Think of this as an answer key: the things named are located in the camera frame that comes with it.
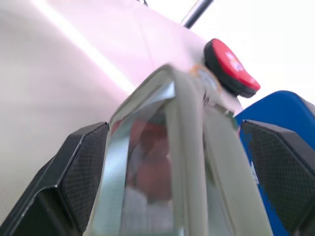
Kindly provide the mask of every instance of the metal rod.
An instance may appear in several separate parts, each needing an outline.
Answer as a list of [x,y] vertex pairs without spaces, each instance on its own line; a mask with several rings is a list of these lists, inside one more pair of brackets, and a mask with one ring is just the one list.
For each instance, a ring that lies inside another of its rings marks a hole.
[[199,0],[195,6],[189,11],[187,16],[182,21],[182,26],[187,29],[196,23],[199,17],[207,10],[208,6],[213,2],[213,0]]

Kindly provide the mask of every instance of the blue panel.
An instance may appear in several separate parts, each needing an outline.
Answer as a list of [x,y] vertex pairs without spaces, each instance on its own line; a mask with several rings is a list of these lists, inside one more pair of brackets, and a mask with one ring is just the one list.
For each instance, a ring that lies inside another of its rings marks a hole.
[[[303,100],[289,91],[278,91],[252,104],[236,116],[239,125],[243,120],[250,119],[264,123],[275,124],[295,131],[313,149],[315,149],[315,117]],[[249,163],[252,162],[252,154],[248,148],[250,137],[241,132],[241,140],[246,150]],[[262,200],[269,217],[274,236],[289,236],[284,229],[275,210],[270,204],[263,186],[258,185]]]

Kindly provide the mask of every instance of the textured black pad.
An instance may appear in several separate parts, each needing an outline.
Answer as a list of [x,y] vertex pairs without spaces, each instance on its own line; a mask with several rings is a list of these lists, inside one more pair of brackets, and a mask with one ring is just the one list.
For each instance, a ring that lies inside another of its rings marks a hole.
[[100,183],[108,129],[103,122],[69,135],[31,181],[0,235],[82,235]]
[[296,231],[315,206],[315,151],[279,126],[247,120],[242,129],[260,184],[286,230]]

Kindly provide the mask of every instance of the black rubber base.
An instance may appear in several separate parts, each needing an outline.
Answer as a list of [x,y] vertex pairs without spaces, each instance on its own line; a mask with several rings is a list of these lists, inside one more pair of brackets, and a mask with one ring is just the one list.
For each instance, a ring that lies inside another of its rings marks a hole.
[[245,121],[249,147],[260,184],[290,233],[315,235],[315,151],[295,132]]
[[240,81],[234,79],[223,71],[217,57],[215,56],[212,40],[208,42],[204,48],[204,60],[205,66],[216,75],[221,85],[231,94],[250,98],[257,93],[256,90],[242,84]]
[[107,123],[68,136],[0,227],[1,236],[81,236],[100,183]]

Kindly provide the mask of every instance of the black pad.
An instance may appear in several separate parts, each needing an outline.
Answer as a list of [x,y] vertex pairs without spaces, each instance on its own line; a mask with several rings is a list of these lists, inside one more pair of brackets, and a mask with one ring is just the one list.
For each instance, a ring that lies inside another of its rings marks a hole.
[[252,161],[283,226],[301,235],[315,223],[315,151],[294,131],[247,120]]
[[102,122],[70,134],[31,181],[0,235],[82,235],[100,183],[108,129]]

